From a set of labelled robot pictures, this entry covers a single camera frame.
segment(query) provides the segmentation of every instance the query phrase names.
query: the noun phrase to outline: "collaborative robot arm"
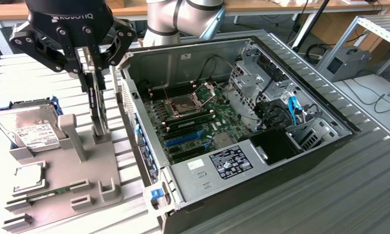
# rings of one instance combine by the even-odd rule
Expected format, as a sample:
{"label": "collaborative robot arm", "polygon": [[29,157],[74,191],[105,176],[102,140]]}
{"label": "collaborative robot arm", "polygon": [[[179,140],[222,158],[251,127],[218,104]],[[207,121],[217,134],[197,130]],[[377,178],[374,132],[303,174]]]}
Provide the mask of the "collaborative robot arm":
{"label": "collaborative robot arm", "polygon": [[[131,24],[113,17],[105,0],[26,0],[26,5],[28,21],[13,28],[10,43],[54,72],[66,70],[78,78],[87,93],[94,134],[102,136],[107,133],[102,71],[119,63],[129,49],[135,36]],[[113,42],[101,52],[98,45],[111,28]],[[44,43],[44,37],[61,46],[62,53]],[[87,54],[91,72],[83,70],[78,48]]]}

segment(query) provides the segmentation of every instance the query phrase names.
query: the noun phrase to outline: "warning label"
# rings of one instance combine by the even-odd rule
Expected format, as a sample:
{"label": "warning label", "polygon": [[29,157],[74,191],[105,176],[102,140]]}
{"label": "warning label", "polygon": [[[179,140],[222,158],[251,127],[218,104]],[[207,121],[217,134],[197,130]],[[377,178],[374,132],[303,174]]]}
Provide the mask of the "warning label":
{"label": "warning label", "polygon": [[49,123],[22,127],[14,131],[29,149],[58,143],[57,136]]}
{"label": "warning label", "polygon": [[209,156],[222,179],[251,169],[253,166],[238,146]]}

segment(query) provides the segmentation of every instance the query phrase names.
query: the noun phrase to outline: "hard drive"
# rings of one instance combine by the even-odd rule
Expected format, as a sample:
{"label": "hard drive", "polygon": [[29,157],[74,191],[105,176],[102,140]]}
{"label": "hard drive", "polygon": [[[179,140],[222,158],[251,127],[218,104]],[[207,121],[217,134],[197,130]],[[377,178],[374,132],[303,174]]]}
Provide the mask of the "hard drive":
{"label": "hard drive", "polygon": [[57,127],[57,116],[61,114],[57,98],[1,105],[0,129],[13,147],[26,147],[32,152],[57,148],[58,140],[66,138]]}

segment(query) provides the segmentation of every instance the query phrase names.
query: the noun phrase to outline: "open computer tower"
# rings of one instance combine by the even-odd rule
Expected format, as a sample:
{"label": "open computer tower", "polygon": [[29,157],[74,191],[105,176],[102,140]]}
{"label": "open computer tower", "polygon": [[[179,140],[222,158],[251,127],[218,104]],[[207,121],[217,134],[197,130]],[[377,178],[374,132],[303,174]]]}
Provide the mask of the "open computer tower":
{"label": "open computer tower", "polygon": [[166,234],[309,171],[359,131],[255,37],[134,49],[119,69]]}

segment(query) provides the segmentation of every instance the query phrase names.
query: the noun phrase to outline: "robotiq logo text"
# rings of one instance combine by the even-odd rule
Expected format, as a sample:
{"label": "robotiq logo text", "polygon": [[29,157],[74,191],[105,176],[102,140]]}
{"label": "robotiq logo text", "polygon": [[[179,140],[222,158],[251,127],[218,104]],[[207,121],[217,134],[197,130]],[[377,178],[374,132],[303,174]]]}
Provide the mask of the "robotiq logo text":
{"label": "robotiq logo text", "polygon": [[87,13],[81,16],[69,16],[69,17],[51,16],[51,23],[55,23],[58,20],[79,20],[79,19],[91,19],[93,20],[93,14]]}

